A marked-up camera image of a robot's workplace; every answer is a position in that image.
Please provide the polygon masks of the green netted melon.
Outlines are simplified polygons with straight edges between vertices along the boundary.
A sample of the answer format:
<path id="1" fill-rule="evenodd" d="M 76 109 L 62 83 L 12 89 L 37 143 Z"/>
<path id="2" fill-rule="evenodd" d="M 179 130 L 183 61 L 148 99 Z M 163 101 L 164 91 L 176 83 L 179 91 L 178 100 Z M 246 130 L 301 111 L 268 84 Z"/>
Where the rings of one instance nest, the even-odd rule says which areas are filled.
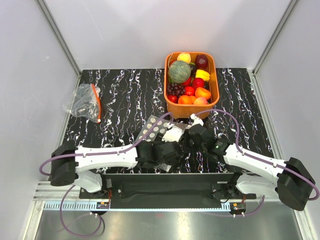
<path id="1" fill-rule="evenodd" d="M 188 80 L 191 75 L 191 67 L 190 65 L 182 60 L 174 61 L 169 69 L 168 76 L 169 78 L 177 84 L 182 84 Z"/>

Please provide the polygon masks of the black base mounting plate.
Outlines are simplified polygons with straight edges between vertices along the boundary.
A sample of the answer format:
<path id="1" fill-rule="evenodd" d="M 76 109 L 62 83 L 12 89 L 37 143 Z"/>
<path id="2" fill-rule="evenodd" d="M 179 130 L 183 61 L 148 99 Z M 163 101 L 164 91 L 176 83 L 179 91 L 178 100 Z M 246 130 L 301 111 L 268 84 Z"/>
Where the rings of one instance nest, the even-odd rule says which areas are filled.
<path id="1" fill-rule="evenodd" d="M 85 200 L 110 199 L 111 209 L 213 209 L 226 200 L 255 200 L 235 188 L 239 173 L 105 174 L 100 192 L 80 189 Z"/>

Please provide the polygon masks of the red pomegranate fruit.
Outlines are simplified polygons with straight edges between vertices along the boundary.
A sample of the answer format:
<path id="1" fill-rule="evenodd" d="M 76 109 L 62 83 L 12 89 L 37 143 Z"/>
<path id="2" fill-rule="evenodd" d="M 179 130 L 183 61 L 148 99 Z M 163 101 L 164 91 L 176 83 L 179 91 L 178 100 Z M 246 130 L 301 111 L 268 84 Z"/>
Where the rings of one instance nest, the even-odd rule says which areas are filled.
<path id="1" fill-rule="evenodd" d="M 204 86 L 205 86 L 205 81 L 202 78 L 197 77 L 192 81 L 192 87 L 194 89 L 204 88 Z"/>

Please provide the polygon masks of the red tomato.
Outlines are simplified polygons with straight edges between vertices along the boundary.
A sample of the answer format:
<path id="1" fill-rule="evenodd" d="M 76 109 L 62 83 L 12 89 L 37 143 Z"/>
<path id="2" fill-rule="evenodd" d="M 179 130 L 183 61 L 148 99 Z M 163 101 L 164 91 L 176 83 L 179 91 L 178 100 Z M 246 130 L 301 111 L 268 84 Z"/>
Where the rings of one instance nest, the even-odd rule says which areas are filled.
<path id="1" fill-rule="evenodd" d="M 187 96 L 195 96 L 195 88 L 192 86 L 185 86 L 184 87 L 184 94 Z"/>

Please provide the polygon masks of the dark purple plum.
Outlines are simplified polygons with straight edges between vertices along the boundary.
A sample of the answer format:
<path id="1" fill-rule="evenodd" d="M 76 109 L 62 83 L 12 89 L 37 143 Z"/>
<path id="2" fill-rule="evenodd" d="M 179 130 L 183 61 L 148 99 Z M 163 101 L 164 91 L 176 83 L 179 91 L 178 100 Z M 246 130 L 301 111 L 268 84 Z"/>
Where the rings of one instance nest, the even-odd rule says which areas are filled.
<path id="1" fill-rule="evenodd" d="M 196 74 L 196 71 L 197 71 L 196 65 L 195 65 L 193 62 L 191 62 L 191 63 L 189 64 L 189 66 L 190 66 L 190 74 L 191 74 L 192 76 L 195 75 L 195 74 Z"/>

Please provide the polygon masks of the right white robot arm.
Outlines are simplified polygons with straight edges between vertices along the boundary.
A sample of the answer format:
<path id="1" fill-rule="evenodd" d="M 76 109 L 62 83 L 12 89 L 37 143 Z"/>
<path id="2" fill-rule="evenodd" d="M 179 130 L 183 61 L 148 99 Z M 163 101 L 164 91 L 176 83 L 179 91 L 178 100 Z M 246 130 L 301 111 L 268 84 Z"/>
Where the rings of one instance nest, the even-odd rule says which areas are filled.
<path id="1" fill-rule="evenodd" d="M 217 138 L 200 124 L 191 126 L 182 135 L 182 145 L 190 151 L 201 152 L 210 160 L 247 170 L 227 185 L 228 195 L 243 194 L 278 197 L 287 207 L 303 211 L 315 186 L 304 164 L 297 158 L 275 159 L 241 149 L 225 137 Z"/>

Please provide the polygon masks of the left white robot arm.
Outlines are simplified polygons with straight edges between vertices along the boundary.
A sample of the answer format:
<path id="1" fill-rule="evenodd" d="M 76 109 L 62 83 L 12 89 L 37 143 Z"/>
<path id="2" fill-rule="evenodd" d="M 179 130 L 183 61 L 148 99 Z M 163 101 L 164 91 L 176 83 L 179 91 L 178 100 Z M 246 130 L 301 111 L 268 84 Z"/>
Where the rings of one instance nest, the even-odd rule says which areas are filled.
<path id="1" fill-rule="evenodd" d="M 76 185 L 103 198 L 108 186 L 102 177 L 91 172 L 100 168 L 160 168 L 166 172 L 176 165 L 182 148 L 176 142 L 141 141 L 124 147 L 89 148 L 62 144 L 52 154 L 50 184 L 54 187 Z"/>

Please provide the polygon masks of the orange plastic basket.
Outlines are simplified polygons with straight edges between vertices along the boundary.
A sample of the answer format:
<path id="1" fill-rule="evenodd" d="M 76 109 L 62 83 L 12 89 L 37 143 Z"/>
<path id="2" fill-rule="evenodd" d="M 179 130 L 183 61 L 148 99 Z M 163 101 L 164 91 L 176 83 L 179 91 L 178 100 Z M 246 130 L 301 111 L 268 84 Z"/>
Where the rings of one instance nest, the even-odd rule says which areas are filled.
<path id="1" fill-rule="evenodd" d="M 208 58 L 208 67 L 205 69 L 208 73 L 210 73 L 210 80 L 205 81 L 204 88 L 211 92 L 211 98 L 208 101 L 207 105 L 193 105 L 193 104 L 178 104 L 172 103 L 167 98 L 167 85 L 173 84 L 173 82 L 169 77 L 169 67 L 174 62 L 177 61 L 177 57 L 180 53 L 183 52 L 173 52 L 166 57 L 165 66 L 164 66 L 164 99 L 166 102 L 167 111 L 173 113 L 174 118 L 188 118 L 191 114 L 199 114 L 201 119 L 206 118 L 209 114 L 206 110 L 210 110 L 218 103 L 220 100 L 220 90 L 218 85 L 217 72 L 215 68 L 214 58 L 208 53 L 204 52 L 187 52 L 191 55 L 191 62 L 195 64 L 196 56 L 199 54 L 204 54 Z M 195 75 L 190 75 L 187 81 L 180 83 L 181 86 L 192 86 L 193 80 L 196 78 Z"/>

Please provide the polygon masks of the pink orange peach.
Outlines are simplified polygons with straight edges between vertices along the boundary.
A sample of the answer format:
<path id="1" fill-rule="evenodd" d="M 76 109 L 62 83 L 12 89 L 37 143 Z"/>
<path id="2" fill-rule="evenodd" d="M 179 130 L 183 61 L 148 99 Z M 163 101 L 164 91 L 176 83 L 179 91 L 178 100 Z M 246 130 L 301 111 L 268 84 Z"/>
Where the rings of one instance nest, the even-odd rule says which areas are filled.
<path id="1" fill-rule="evenodd" d="M 197 97 L 194 101 L 193 101 L 193 105 L 197 105 L 197 106 L 202 106 L 202 105 L 207 105 L 208 101 L 205 97 Z"/>

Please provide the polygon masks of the yellow bell pepper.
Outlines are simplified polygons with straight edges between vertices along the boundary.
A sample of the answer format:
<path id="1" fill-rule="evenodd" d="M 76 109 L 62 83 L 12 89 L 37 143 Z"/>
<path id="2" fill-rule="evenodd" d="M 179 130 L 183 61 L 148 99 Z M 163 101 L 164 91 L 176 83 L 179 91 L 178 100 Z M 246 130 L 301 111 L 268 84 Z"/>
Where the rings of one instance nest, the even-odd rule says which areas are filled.
<path id="1" fill-rule="evenodd" d="M 210 80 L 210 73 L 202 69 L 197 69 L 195 77 L 203 79 L 205 82 L 208 82 Z"/>

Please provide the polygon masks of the polka dot zip bag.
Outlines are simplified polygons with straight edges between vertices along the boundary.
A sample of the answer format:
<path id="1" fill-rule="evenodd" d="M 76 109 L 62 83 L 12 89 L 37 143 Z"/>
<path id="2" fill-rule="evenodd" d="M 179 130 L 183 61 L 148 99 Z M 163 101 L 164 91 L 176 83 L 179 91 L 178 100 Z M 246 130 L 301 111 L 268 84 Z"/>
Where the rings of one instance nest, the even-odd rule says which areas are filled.
<path id="1" fill-rule="evenodd" d="M 151 129 L 150 133 L 147 134 L 143 140 L 147 142 L 156 141 L 157 137 L 162 137 L 162 135 L 165 135 L 168 129 L 168 125 L 170 124 L 170 120 L 166 120 L 164 118 L 161 118 L 160 121 L 155 125 L 155 122 L 160 119 L 160 117 L 150 115 L 147 119 L 146 123 L 143 125 L 142 129 L 140 130 L 137 138 L 135 139 L 134 143 L 136 143 L 138 140 L 142 139 L 143 136 L 148 132 L 148 130 Z M 183 132 L 185 129 L 189 128 L 189 124 L 185 124 L 182 122 L 173 122 L 175 129 L 181 129 Z M 177 163 L 159 163 L 157 166 L 153 167 L 155 169 L 163 170 L 165 172 L 170 172 L 173 170 L 173 166 L 175 166 Z"/>

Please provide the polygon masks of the orange tangerine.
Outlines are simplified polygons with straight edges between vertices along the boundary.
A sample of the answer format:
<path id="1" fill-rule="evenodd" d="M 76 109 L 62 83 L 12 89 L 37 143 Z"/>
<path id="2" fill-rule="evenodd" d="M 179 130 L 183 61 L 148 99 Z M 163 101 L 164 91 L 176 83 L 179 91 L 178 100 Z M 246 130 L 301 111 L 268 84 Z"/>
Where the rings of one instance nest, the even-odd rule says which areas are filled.
<path id="1" fill-rule="evenodd" d="M 178 98 L 178 104 L 180 105 L 193 105 L 197 98 L 194 95 L 182 95 Z"/>

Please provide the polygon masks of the crumpled orange zip bag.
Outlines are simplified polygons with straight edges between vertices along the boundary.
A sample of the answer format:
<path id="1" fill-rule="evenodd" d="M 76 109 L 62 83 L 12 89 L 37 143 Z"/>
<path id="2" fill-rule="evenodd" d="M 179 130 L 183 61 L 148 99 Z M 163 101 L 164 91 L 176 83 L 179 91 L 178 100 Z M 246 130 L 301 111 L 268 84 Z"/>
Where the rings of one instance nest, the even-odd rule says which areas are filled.
<path id="1" fill-rule="evenodd" d="M 82 83 L 73 91 L 63 109 L 75 118 L 84 117 L 94 123 L 101 123 L 101 89 L 95 84 Z"/>

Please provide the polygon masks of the purple grape bunch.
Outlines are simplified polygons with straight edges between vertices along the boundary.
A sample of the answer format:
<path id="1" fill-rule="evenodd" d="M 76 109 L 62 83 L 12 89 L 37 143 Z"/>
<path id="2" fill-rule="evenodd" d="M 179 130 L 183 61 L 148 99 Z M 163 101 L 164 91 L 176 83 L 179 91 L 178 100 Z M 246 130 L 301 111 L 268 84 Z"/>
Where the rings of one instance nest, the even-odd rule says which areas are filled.
<path id="1" fill-rule="evenodd" d="M 181 97 L 186 93 L 185 87 L 177 83 L 169 83 L 166 87 L 167 95 Z"/>

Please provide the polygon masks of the orange bell pepper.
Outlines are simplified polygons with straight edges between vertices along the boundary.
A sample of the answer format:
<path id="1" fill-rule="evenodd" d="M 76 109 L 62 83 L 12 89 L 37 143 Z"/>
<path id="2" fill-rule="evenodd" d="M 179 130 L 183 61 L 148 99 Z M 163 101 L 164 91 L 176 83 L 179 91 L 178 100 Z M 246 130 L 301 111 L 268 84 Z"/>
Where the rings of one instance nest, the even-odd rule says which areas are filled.
<path id="1" fill-rule="evenodd" d="M 195 96 L 197 98 L 203 97 L 206 100 L 209 100 L 211 98 L 211 92 L 203 87 L 197 87 L 195 90 Z"/>

